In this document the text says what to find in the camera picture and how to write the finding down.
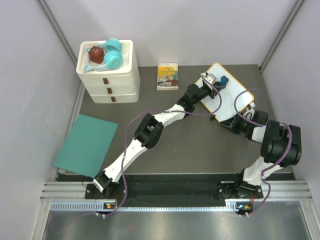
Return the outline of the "white three-drawer storage unit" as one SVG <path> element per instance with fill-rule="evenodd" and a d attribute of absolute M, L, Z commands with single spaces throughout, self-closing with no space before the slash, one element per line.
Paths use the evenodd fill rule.
<path fill-rule="evenodd" d="M 122 44 L 122 64 L 119 68 L 107 71 L 84 72 L 88 63 L 86 48 L 104 43 L 84 41 L 80 45 L 76 72 L 91 99 L 97 104 L 135 103 L 139 100 L 140 74 L 134 43 L 132 40 L 119 40 Z"/>

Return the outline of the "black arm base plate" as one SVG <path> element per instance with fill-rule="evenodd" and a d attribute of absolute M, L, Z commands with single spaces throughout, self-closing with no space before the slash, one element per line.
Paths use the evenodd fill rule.
<path fill-rule="evenodd" d="M 85 199 L 87 200 L 168 200 L 181 197 L 185 202 L 188 197 L 192 200 L 226 200 L 226 199 L 261 199 L 262 189 L 254 187 L 240 189 L 231 183 L 207 181 L 127 181 L 127 187 L 123 182 L 112 183 L 101 193 L 94 184 L 86 187 Z"/>

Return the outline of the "dark red plush cube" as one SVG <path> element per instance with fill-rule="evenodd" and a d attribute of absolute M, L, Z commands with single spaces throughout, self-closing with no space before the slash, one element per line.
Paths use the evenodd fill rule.
<path fill-rule="evenodd" d="M 101 64 L 104 61 L 105 52 L 103 48 L 99 46 L 93 46 L 89 50 L 88 55 L 91 62 Z"/>

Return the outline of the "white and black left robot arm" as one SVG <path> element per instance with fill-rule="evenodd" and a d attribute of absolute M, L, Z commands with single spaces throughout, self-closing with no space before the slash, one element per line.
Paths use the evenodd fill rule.
<path fill-rule="evenodd" d="M 204 80 L 201 87 L 190 84 L 184 95 L 171 108 L 155 115 L 147 113 L 135 130 L 130 144 L 124 146 L 123 153 L 94 177 L 93 184 L 97 194 L 102 198 L 109 198 L 114 191 L 113 183 L 119 181 L 132 162 L 158 143 L 165 127 L 193 115 L 196 103 L 206 97 L 214 99 L 215 96 L 218 96 L 218 107 L 220 108 L 222 106 L 220 90 L 226 88 L 227 82 L 227 80 L 220 80 L 209 83 Z"/>

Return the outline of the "blue bone-shaped eraser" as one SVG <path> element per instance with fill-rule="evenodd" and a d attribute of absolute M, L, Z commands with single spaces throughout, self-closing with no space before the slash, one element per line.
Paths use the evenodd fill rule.
<path fill-rule="evenodd" d="M 228 83 L 229 79 L 223 75 L 221 78 L 220 78 L 220 85 L 226 85 Z"/>

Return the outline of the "yellow illustrated book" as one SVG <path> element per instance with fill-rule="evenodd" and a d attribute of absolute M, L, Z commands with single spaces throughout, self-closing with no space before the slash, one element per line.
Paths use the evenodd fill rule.
<path fill-rule="evenodd" d="M 179 65 L 177 63 L 159 63 L 157 65 L 156 89 L 158 91 L 179 89 Z"/>

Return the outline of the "whiteboard with orange frame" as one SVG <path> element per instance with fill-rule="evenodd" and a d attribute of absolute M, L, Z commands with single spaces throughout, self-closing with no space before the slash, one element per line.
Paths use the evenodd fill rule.
<path fill-rule="evenodd" d="M 243 111 L 247 105 L 254 102 L 255 97 L 220 63 L 214 63 L 206 72 L 213 74 L 217 81 L 221 80 L 222 76 L 228 78 L 226 87 L 219 91 L 222 100 L 219 96 L 214 99 L 207 96 L 201 100 L 201 103 L 207 108 L 209 112 L 214 112 L 215 119 L 222 122 L 234 117 L 237 112 Z"/>

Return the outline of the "teal paper sheet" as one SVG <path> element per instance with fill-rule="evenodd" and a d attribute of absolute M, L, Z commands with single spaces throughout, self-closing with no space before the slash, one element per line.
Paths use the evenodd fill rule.
<path fill-rule="evenodd" d="M 117 123 L 79 114 L 53 166 L 82 176 L 95 177 L 117 128 Z"/>

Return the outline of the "teal cat-ear headphones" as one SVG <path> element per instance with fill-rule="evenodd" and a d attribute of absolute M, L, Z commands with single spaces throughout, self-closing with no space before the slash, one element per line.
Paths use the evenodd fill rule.
<path fill-rule="evenodd" d="M 85 73 L 90 71 L 96 72 L 104 72 L 108 70 L 118 69 L 123 62 L 123 55 L 122 55 L 122 44 L 116 38 L 110 38 L 104 43 L 94 45 L 104 50 L 104 59 L 101 64 L 94 63 L 90 60 L 89 57 L 89 50 L 92 47 L 87 47 L 85 50 L 88 54 L 88 61 L 83 71 Z"/>

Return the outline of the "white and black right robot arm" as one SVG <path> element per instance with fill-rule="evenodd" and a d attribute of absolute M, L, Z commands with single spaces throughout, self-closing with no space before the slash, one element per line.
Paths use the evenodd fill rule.
<path fill-rule="evenodd" d="M 222 199 L 261 198 L 261 185 L 272 173 L 298 164 L 302 156 L 301 128 L 269 120 L 268 113 L 248 110 L 221 122 L 232 133 L 261 144 L 260 157 L 253 165 L 236 174 L 233 183 L 221 183 L 218 192 Z"/>

